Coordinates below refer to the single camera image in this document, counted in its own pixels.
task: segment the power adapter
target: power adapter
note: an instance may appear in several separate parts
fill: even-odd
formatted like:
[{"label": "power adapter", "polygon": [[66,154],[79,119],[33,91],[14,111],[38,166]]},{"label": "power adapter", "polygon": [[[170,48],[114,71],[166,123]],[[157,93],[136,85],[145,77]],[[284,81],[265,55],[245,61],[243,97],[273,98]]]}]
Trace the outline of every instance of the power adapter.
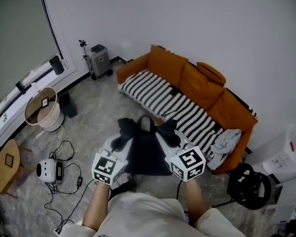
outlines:
[{"label": "power adapter", "polygon": [[81,176],[79,176],[79,177],[78,177],[78,180],[77,180],[77,187],[78,187],[78,188],[81,187],[81,185],[82,185],[82,180],[83,180],[83,178],[82,178]]}]

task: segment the cylindrical speaker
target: cylindrical speaker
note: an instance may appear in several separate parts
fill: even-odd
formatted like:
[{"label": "cylindrical speaker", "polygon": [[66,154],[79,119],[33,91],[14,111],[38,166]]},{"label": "cylindrical speaker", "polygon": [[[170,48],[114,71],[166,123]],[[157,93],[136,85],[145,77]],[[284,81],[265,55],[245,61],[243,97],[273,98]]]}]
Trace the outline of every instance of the cylindrical speaker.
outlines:
[{"label": "cylindrical speaker", "polygon": [[53,67],[55,74],[60,75],[64,71],[63,64],[59,60],[59,57],[55,55],[49,60],[50,65]]}]

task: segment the window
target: window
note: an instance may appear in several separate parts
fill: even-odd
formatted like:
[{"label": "window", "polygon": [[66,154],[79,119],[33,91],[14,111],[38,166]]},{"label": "window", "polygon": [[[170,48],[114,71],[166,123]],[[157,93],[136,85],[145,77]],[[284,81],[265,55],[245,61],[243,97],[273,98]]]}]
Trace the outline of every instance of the window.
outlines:
[{"label": "window", "polygon": [[0,0],[0,101],[58,52],[41,0]]}]

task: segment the wooden table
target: wooden table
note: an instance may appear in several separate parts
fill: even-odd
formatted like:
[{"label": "wooden table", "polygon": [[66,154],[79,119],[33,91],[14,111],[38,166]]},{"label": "wooden table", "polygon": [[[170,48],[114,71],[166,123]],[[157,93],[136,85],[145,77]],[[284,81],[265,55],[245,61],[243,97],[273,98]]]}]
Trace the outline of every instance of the wooden table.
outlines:
[{"label": "wooden table", "polygon": [[[13,179],[17,176],[19,168],[24,167],[34,170],[21,163],[20,150],[31,152],[29,149],[19,147],[15,140],[9,140],[0,151],[0,194],[7,194],[14,198],[17,197],[9,194],[7,190],[13,183]],[[12,167],[9,167],[5,164],[5,158],[7,154],[13,157]]]}]

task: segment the gray suitcase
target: gray suitcase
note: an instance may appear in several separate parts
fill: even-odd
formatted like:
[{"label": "gray suitcase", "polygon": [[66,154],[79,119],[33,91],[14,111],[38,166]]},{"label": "gray suitcase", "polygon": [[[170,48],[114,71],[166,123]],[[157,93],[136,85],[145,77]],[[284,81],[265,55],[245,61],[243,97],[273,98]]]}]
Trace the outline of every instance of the gray suitcase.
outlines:
[{"label": "gray suitcase", "polygon": [[103,76],[111,69],[108,50],[105,46],[98,44],[91,48],[94,54],[90,57],[93,73],[96,77]]}]

